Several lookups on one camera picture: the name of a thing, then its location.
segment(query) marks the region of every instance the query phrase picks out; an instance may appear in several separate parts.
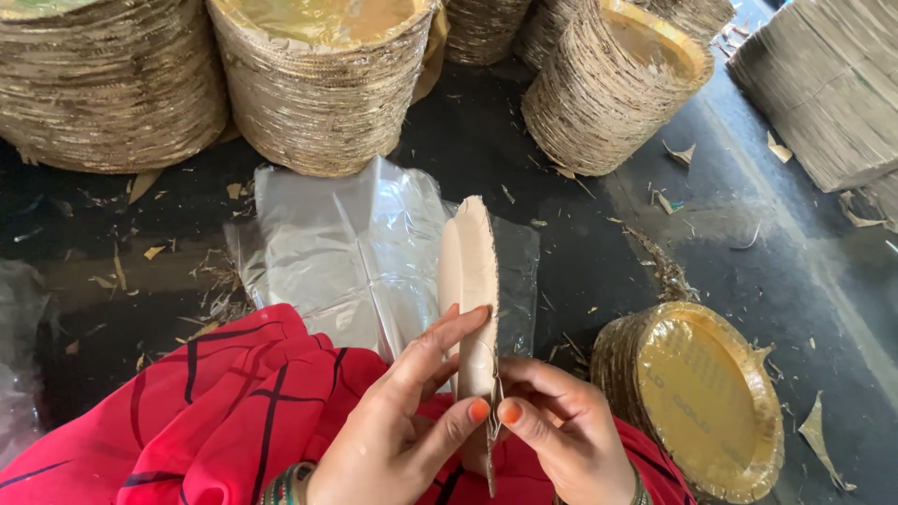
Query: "orange nail polish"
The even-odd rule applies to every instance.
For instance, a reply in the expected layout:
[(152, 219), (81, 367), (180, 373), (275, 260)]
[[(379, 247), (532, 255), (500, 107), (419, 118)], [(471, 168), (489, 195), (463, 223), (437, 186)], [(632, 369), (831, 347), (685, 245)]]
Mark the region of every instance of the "orange nail polish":
[(468, 407), (468, 415), (471, 416), (472, 421), (482, 422), (489, 416), (489, 404), (483, 398), (478, 398)]
[(502, 421), (502, 424), (515, 424), (517, 420), (521, 419), (523, 413), (521, 405), (515, 402), (502, 402), (499, 405), (499, 420)]

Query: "red fabric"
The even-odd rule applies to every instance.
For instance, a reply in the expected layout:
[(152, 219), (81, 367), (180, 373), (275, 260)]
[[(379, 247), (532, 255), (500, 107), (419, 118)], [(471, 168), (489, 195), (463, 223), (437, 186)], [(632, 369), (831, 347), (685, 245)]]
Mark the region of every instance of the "red fabric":
[[(317, 462), (387, 367), (334, 349), (288, 305), (199, 337), (137, 374), (0, 472), (0, 503), (252, 505), (268, 481)], [(437, 417), (447, 395), (422, 404)], [(694, 503), (673, 463), (615, 420), (657, 505)], [(495, 503), (550, 503), (536, 455), (514, 437), (495, 450)], [(418, 503), (489, 500), (486, 481), (450, 460)]]

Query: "cardboard stack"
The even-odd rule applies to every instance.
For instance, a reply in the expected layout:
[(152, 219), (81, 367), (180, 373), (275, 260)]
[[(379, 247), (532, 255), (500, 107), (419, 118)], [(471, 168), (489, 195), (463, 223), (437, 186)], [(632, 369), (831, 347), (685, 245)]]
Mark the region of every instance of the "cardboard stack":
[(880, 178), (898, 169), (896, 32), (894, 0), (795, 0), (727, 62), (817, 186), (883, 186), (893, 219), (898, 174)]

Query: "woman's right hand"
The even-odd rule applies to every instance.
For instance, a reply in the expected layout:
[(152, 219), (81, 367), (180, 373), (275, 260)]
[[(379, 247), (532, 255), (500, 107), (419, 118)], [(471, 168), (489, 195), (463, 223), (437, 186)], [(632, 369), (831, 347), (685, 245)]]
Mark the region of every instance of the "woman's right hand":
[(636, 475), (598, 387), (536, 359), (499, 360), (498, 418), (536, 451), (568, 505), (630, 505)]

